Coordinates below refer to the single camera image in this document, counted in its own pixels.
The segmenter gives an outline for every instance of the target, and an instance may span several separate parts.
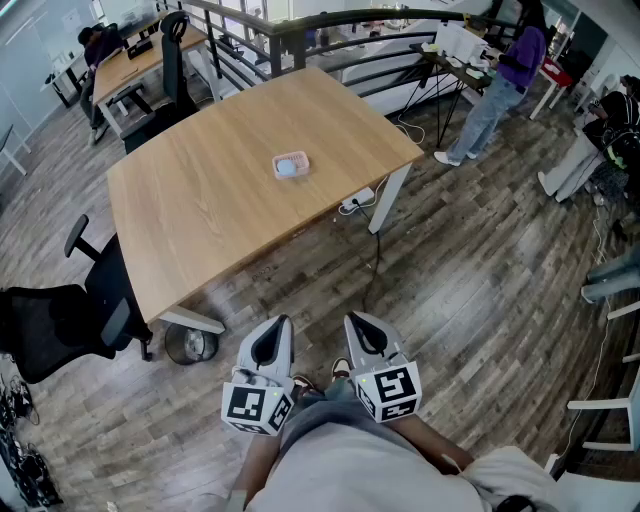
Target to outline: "shoe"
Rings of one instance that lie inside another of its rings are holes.
[[[351,363],[346,357],[339,357],[331,367],[331,382],[336,379],[348,379],[351,376]]]
[[[444,151],[436,151],[433,156],[441,164],[453,165],[454,167],[458,167],[460,165],[460,162],[452,162],[451,160],[449,160],[447,154]]]
[[[295,387],[298,388],[298,394],[297,394],[296,400],[306,395],[309,391],[316,391],[320,393],[320,391],[318,391],[318,389],[313,385],[313,383],[309,379],[307,379],[304,375],[294,375],[292,379],[293,379],[293,383],[295,384]]]
[[[546,180],[547,180],[546,175],[542,171],[539,171],[538,172],[538,181],[540,182],[540,185],[542,185],[542,188],[544,189],[544,193],[547,194],[549,197],[551,197],[553,195],[553,192],[550,192],[547,189],[547,186],[545,184]]]
[[[96,134],[95,136],[96,144],[100,142],[100,139],[104,136],[104,132],[106,132],[108,129],[109,129],[109,123],[104,122],[100,126],[98,126],[97,129],[94,130]]]
[[[580,288],[580,295],[582,295],[582,298],[583,298],[584,300],[586,300],[586,301],[587,301],[587,304],[593,304],[593,301],[592,301],[592,300],[589,300],[589,299],[587,299],[587,298],[585,297],[585,295],[584,295],[584,289],[585,289],[585,288],[586,288],[586,286],[583,286],[582,288]]]
[[[591,197],[593,198],[593,202],[595,203],[596,206],[604,206],[604,197],[600,192],[596,192]]]

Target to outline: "white cloth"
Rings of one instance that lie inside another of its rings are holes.
[[[581,130],[562,161],[545,176],[545,191],[549,195],[556,194],[558,202],[564,201],[586,183],[604,160]]]
[[[558,483],[519,448],[506,446],[475,460],[462,476],[494,507],[508,496],[530,499],[540,512],[569,509]]]
[[[251,512],[488,512],[464,478],[444,476],[389,441],[326,423],[295,443]]]

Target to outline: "black cable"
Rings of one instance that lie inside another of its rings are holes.
[[[353,202],[358,207],[358,211],[360,213],[362,213],[362,215],[365,216],[365,218],[367,219],[367,221],[369,223],[371,223],[371,219],[369,218],[367,213],[364,211],[362,206],[360,206],[360,203],[358,202],[358,200],[354,199]],[[369,297],[369,292],[371,292],[371,288],[373,287],[373,283],[376,280],[376,277],[378,275],[378,267],[380,266],[380,253],[381,253],[381,250],[380,250],[380,230],[376,231],[376,242],[377,242],[376,264],[375,264],[375,266],[373,268],[373,277],[371,278],[371,281],[369,281],[369,284],[367,285],[367,287],[364,290],[364,295],[362,296],[362,312],[363,313],[367,312],[367,298]]]

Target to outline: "white chair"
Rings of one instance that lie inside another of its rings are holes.
[[[640,354],[622,359],[623,363],[640,361]],[[628,398],[612,400],[574,400],[567,404],[569,409],[597,410],[597,409],[626,409],[629,416],[629,436],[627,443],[583,443],[583,447],[590,450],[612,450],[618,452],[635,452],[640,448],[640,370],[636,375],[633,388]]]

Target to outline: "jeans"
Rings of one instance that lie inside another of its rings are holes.
[[[293,408],[293,411],[291,411],[288,420],[293,419],[298,413],[318,402],[350,402],[352,400],[356,400],[358,404],[360,403],[356,397],[356,393],[353,390],[350,380],[346,378],[336,379],[325,390],[324,394],[310,390],[299,398]]]
[[[564,201],[586,183],[602,162],[598,148],[581,131],[562,161],[545,175],[545,192],[555,194],[558,202]]]
[[[88,76],[87,80],[82,84],[82,92],[80,93],[80,106],[84,111],[91,128],[95,130],[104,122],[104,116],[98,107],[93,106],[91,96],[93,96],[94,77]]]
[[[594,284],[585,286],[582,291],[590,301],[629,288],[640,288],[640,244],[615,260],[598,265],[587,274],[587,279]]]
[[[518,105],[524,96],[516,91],[514,84],[500,73],[496,74],[482,99],[469,112],[460,137],[447,150],[449,161],[462,162],[467,153],[480,153],[489,142],[503,114]]]

